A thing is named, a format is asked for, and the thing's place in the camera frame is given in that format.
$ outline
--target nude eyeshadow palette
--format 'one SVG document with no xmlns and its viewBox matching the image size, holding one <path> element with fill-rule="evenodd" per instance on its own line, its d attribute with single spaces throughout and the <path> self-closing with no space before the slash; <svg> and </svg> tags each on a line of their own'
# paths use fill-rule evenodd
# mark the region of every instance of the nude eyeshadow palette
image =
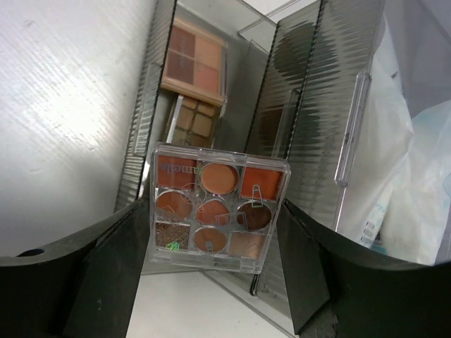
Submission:
<svg viewBox="0 0 451 338">
<path fill-rule="evenodd" d="M 286 160 L 159 143 L 151 173 L 153 261 L 261 272 L 290 179 Z"/>
</svg>

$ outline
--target plastic bag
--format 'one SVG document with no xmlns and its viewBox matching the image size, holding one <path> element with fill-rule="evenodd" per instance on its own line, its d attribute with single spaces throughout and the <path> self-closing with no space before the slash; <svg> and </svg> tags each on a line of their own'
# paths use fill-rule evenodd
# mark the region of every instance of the plastic bag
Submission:
<svg viewBox="0 0 451 338">
<path fill-rule="evenodd" d="M 412 120 L 414 141 L 381 229 L 387 255 L 433 265 L 450 212 L 451 101 Z"/>
<path fill-rule="evenodd" d="M 390 31 L 385 26 L 373 59 L 369 91 L 338 232 L 371 248 L 412 141 L 412 120 L 401 92 Z"/>
</svg>

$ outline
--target copper eyeshadow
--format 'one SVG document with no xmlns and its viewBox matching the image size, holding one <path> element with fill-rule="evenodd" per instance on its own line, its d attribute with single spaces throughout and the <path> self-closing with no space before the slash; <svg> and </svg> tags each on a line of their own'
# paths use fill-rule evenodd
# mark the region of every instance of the copper eyeshadow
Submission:
<svg viewBox="0 0 451 338">
<path fill-rule="evenodd" d="M 230 165 L 212 163 L 202 171 L 202 185 L 212 194 L 229 194 L 238 185 L 240 176 Z"/>
</svg>

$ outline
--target white wall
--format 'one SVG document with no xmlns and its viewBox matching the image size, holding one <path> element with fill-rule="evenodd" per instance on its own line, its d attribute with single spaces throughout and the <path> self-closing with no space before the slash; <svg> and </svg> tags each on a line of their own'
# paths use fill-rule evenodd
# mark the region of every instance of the white wall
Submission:
<svg viewBox="0 0 451 338">
<path fill-rule="evenodd" d="M 113 212 L 154 0 L 0 6 L 0 256 Z"/>
</svg>

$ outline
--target eyeshadow palette lid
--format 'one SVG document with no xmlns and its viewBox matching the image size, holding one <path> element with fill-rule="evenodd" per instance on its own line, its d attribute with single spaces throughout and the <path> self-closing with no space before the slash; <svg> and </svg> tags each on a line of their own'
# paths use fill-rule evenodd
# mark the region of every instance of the eyeshadow palette lid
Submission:
<svg viewBox="0 0 451 338">
<path fill-rule="evenodd" d="M 161 87 L 215 106 L 225 102 L 227 44 L 191 23 L 174 19 Z"/>
<path fill-rule="evenodd" d="M 260 273 L 289 179 L 283 159 L 158 143 L 151 166 L 152 260 Z M 187 240 L 169 242 L 183 229 Z"/>
</svg>

